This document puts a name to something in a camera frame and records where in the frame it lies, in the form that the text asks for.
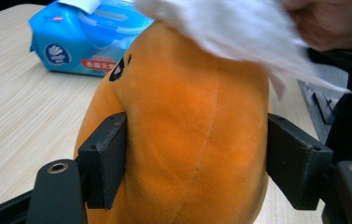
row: orange plush toy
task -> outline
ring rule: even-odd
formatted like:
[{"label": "orange plush toy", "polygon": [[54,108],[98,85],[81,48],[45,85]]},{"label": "orange plush toy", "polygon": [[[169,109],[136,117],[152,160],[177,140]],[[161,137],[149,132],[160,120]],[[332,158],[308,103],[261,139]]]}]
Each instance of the orange plush toy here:
[{"label": "orange plush toy", "polygon": [[126,111],[126,173],[113,208],[88,210],[90,223],[253,222],[268,180],[265,71],[148,27],[103,79],[77,139]]}]

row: human hand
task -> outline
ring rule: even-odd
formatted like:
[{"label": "human hand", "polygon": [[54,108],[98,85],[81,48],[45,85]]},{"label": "human hand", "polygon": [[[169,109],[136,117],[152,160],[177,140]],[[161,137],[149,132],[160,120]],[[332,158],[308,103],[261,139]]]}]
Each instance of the human hand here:
[{"label": "human hand", "polygon": [[313,49],[352,49],[352,0],[282,0]]}]

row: wooden table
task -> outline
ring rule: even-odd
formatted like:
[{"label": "wooden table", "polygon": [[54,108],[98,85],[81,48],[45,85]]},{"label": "wooden table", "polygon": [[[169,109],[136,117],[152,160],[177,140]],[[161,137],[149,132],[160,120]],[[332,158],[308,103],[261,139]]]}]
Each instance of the wooden table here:
[{"label": "wooden table", "polygon": [[[34,187],[38,169],[71,159],[79,125],[101,78],[47,71],[29,52],[28,20],[42,8],[20,5],[0,12],[0,203]],[[295,80],[274,113],[316,136]],[[256,223],[321,223],[321,210],[295,211],[271,182]]]}]

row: light wood grain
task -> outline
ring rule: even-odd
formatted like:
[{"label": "light wood grain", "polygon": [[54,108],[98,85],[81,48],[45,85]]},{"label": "light wood grain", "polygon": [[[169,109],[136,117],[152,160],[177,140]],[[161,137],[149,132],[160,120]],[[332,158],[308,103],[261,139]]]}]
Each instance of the light wood grain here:
[{"label": "light wood grain", "polygon": [[[28,20],[41,8],[20,5],[0,12],[0,203],[32,189],[44,164],[72,158],[80,122],[101,80],[49,72],[29,52]],[[272,93],[274,113],[316,137],[296,81],[285,82],[289,89],[282,102]],[[320,209],[293,210],[271,182],[256,223],[321,223]]]}]

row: wet wipes package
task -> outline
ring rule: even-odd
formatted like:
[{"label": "wet wipes package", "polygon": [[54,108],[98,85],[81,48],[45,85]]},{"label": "wet wipes package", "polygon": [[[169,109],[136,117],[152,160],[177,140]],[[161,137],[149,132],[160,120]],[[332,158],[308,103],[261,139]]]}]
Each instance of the wet wipes package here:
[{"label": "wet wipes package", "polygon": [[131,1],[101,1],[92,13],[55,1],[30,20],[34,51],[50,71],[103,77],[152,19]]}]

